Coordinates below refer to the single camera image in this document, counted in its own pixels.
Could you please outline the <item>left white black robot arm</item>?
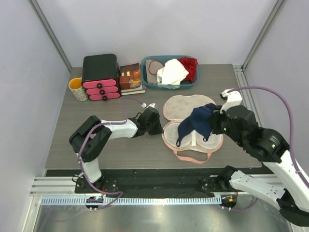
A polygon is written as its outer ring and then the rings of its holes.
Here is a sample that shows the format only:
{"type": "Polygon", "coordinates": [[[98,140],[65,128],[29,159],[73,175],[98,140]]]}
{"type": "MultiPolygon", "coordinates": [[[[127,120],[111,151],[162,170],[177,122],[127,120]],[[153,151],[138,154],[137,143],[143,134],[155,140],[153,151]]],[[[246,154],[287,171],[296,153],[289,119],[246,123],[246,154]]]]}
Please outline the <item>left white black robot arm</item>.
{"type": "Polygon", "coordinates": [[[69,144],[77,154],[86,187],[93,193],[102,189],[102,172],[99,169],[98,156],[106,143],[118,138],[136,138],[145,133],[158,135],[163,133],[160,115],[153,106],[147,106],[142,113],[123,121],[100,120],[90,116],[69,138],[69,144]]]}

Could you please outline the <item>pink mesh laundry bag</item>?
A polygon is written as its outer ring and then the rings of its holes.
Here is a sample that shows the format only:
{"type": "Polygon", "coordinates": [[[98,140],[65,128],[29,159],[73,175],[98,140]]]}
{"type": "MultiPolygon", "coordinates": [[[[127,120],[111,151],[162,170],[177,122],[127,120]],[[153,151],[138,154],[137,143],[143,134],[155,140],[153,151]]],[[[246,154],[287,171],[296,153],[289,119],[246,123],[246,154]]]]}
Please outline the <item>pink mesh laundry bag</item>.
{"type": "Polygon", "coordinates": [[[162,139],[182,161],[203,164],[223,145],[223,135],[213,134],[207,119],[213,115],[216,103],[204,95],[176,95],[163,106],[163,116],[169,121],[163,127],[162,139]],[[207,155],[206,160],[179,155],[192,150],[207,155]]]}

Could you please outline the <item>navy blue bra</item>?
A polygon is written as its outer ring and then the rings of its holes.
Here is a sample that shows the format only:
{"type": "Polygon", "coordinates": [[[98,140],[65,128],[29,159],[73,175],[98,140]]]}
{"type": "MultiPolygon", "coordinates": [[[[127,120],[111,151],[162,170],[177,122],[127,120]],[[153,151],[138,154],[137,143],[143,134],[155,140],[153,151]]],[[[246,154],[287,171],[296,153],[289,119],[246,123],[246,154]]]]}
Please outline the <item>navy blue bra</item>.
{"type": "Polygon", "coordinates": [[[185,118],[178,126],[178,139],[176,141],[176,146],[180,147],[182,139],[189,135],[193,130],[202,135],[203,141],[207,142],[212,133],[212,127],[210,126],[208,119],[213,116],[216,109],[217,105],[213,103],[194,108],[190,116],[185,118]]]}

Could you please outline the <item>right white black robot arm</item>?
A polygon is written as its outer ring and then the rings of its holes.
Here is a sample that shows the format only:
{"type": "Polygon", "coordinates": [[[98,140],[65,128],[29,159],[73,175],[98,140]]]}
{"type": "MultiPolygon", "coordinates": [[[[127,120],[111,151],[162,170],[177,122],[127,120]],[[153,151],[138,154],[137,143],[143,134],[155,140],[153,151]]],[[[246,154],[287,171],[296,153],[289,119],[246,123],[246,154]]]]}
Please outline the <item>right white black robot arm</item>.
{"type": "Polygon", "coordinates": [[[259,127],[254,113],[242,105],[223,112],[220,106],[207,106],[213,112],[208,118],[212,133],[227,135],[283,183],[283,187],[276,187],[226,166],[217,177],[220,189],[245,191],[273,205],[290,223],[307,227],[309,177],[292,157],[292,149],[283,136],[273,129],[259,127]]]}

